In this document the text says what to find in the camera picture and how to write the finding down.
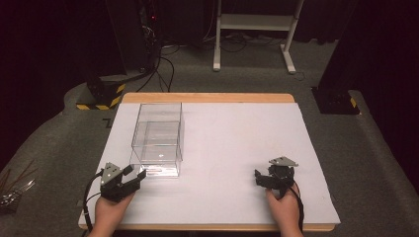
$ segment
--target white shelf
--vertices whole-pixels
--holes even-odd
[[[293,16],[222,14],[221,29],[289,31]]]
[[[290,74],[295,74],[295,67],[289,52],[293,33],[298,23],[299,13],[304,0],[297,0],[295,12],[291,16],[274,15],[247,15],[247,14],[222,14],[221,0],[218,0],[217,19],[216,19],[216,39],[213,54],[213,70],[221,70],[221,49],[220,36],[221,29],[231,30],[253,30],[253,31],[277,31],[288,32],[285,44],[281,45],[281,53],[284,56],[287,70]]]

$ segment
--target clear plastic box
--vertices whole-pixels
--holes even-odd
[[[147,176],[179,177],[184,120],[182,104],[141,104],[132,139],[132,156]]]

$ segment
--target gray carpet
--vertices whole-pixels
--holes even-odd
[[[225,42],[223,47],[235,50],[240,45]],[[293,42],[295,75],[287,72],[277,44],[248,45],[238,52],[223,50],[220,72],[212,71],[210,49],[182,46],[174,52],[176,47],[168,47],[163,54],[175,66],[172,92],[266,92],[294,96],[342,221],[331,232],[306,232],[305,236],[419,236],[419,198],[383,140],[362,94],[350,92],[361,115],[322,115],[318,111],[310,88],[318,85],[334,47],[335,43]],[[159,72],[168,81],[170,65],[162,60]],[[136,91],[144,82],[130,82],[124,92]],[[25,181],[36,178],[37,183],[23,194],[16,213],[0,216],[0,236],[83,233],[77,225],[80,200],[98,168],[110,133],[104,119],[113,119],[116,114],[116,110],[78,111],[75,103],[84,87],[79,85],[66,94],[64,111],[36,130],[2,171],[1,175],[11,169],[11,181],[34,160],[30,170],[37,170]],[[159,92],[158,78],[153,77],[141,91]],[[141,232],[133,236],[163,235],[182,233]],[[189,235],[243,236],[222,232]]]

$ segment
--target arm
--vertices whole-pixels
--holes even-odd
[[[120,202],[109,201],[99,197],[95,208],[95,225],[89,237],[110,237],[124,218],[135,193],[127,196]]]
[[[296,185],[292,189],[299,195]],[[283,237],[303,236],[298,227],[299,209],[296,197],[288,190],[283,198],[276,199],[272,190],[266,189],[266,198],[272,216],[278,224]]]

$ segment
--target black stand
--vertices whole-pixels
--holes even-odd
[[[322,114],[358,115],[360,110],[348,92],[337,93],[332,90],[311,88],[314,99]]]
[[[111,110],[121,99],[126,84],[104,82],[98,84],[87,83],[86,88],[76,103],[79,110]]]
[[[357,78],[368,69],[359,63],[359,59],[366,57],[364,48],[368,48],[369,42],[363,40],[363,36],[355,34],[357,30],[358,26],[350,21],[333,51],[318,87],[311,89],[322,114],[358,115],[360,113],[348,91]]]

